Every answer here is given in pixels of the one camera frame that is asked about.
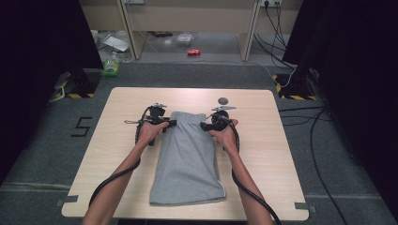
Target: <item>power outlet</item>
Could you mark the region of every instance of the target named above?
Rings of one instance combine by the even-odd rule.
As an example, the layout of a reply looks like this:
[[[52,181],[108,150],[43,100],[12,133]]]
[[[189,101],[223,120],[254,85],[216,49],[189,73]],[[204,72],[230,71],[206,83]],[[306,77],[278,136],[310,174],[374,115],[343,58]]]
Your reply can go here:
[[[261,7],[265,7],[266,6],[266,1],[269,2],[269,4],[268,4],[269,8],[280,7],[281,4],[282,4],[282,0],[261,0]]]

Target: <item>red object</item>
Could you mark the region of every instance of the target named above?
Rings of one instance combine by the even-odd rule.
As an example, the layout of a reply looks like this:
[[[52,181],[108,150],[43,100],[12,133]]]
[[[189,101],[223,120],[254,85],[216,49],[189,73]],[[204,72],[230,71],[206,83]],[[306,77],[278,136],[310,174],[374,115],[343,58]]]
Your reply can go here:
[[[188,50],[188,56],[191,55],[200,55],[200,50]]]

